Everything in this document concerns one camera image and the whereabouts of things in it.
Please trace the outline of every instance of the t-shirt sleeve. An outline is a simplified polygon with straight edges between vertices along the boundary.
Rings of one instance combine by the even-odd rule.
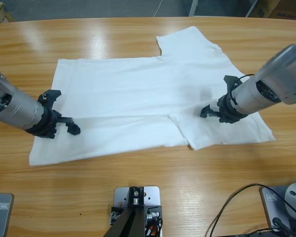
[[[157,37],[157,42],[164,58],[202,62],[208,58],[225,56],[222,49],[207,40],[195,26]]]

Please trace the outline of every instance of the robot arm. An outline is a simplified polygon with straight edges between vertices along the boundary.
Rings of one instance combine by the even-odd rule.
[[[72,118],[62,117],[52,110],[59,90],[48,90],[38,101],[13,86],[0,73],[0,121],[21,128],[35,136],[54,138],[56,123],[65,123],[72,135],[80,133],[80,128]]]
[[[253,77],[242,83],[225,76],[228,92],[218,102],[203,108],[201,117],[217,116],[234,123],[279,102],[296,103],[296,44],[271,58]]]

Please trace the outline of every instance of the white t-shirt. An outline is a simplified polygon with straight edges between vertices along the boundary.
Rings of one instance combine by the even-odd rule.
[[[81,133],[57,125],[55,139],[35,137],[30,165],[59,163],[153,147],[274,140],[258,113],[219,123],[200,110],[226,94],[225,75],[241,77],[222,49],[196,27],[157,37],[161,56],[58,61],[53,109]]]

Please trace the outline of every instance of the wood grain surface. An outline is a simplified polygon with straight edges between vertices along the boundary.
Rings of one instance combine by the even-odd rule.
[[[278,19],[107,18],[0,24],[0,71],[37,98],[51,87],[61,58],[160,55],[156,36],[196,26],[245,74],[296,43],[296,21]],[[158,186],[165,237],[205,236],[228,196],[250,183],[296,182],[296,105],[261,112],[275,142],[156,148],[58,165],[30,167],[34,137],[0,123],[0,193],[13,193],[9,237],[94,237],[109,228],[116,187]],[[258,188],[227,207],[214,233],[267,226]]]

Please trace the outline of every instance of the floor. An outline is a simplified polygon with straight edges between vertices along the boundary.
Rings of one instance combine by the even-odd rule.
[[[192,0],[0,0],[16,21],[188,16]],[[253,0],[199,0],[195,15],[245,16]]]

